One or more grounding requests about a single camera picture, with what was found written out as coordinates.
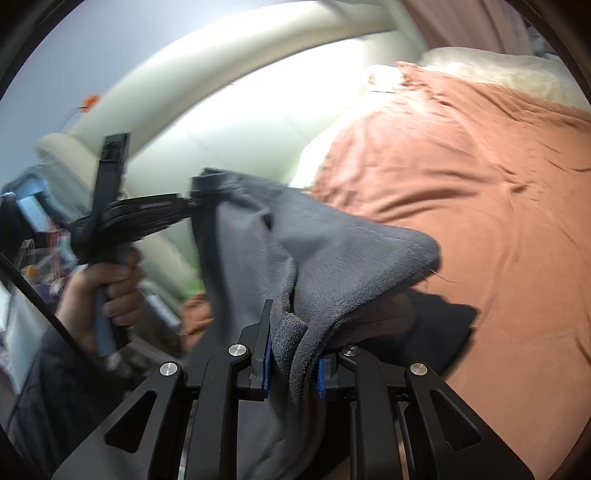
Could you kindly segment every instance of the beige pillow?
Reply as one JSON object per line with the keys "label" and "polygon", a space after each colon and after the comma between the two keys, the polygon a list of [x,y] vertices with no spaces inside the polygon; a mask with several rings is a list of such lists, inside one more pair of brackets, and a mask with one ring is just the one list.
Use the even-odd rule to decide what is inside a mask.
{"label": "beige pillow", "polygon": [[560,61],[530,55],[505,55],[475,48],[442,47],[425,52],[418,64],[476,83],[493,83],[589,110],[589,101]]}

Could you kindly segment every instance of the sleeve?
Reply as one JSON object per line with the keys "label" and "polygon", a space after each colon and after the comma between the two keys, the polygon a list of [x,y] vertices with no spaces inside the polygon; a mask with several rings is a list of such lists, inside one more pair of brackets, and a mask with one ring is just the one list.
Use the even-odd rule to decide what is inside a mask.
{"label": "sleeve", "polygon": [[51,478],[123,394],[119,385],[50,329],[18,399],[9,435],[22,457]]}

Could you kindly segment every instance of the black handle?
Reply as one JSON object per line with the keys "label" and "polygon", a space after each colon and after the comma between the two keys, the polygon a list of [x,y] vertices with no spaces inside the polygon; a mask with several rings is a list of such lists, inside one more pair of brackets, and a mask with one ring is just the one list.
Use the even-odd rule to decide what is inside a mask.
{"label": "black handle", "polygon": [[[99,262],[125,263],[125,255],[129,251],[129,245],[121,245],[111,252],[103,252],[98,258]],[[129,343],[127,327],[115,325],[105,312],[103,305],[109,301],[105,291],[106,287],[99,288],[95,293],[95,354],[103,357],[115,353]]]}

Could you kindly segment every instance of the gray cloth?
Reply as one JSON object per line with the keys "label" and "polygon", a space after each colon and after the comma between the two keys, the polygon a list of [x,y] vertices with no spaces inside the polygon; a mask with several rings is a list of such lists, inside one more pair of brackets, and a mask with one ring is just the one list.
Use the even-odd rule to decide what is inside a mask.
{"label": "gray cloth", "polygon": [[294,478],[323,434],[324,405],[310,389],[320,353],[410,327],[398,295],[437,268],[439,246],[256,177],[206,170],[191,195],[204,206],[191,221],[216,319],[208,343],[238,340],[273,299],[271,394],[241,406],[238,476]]}

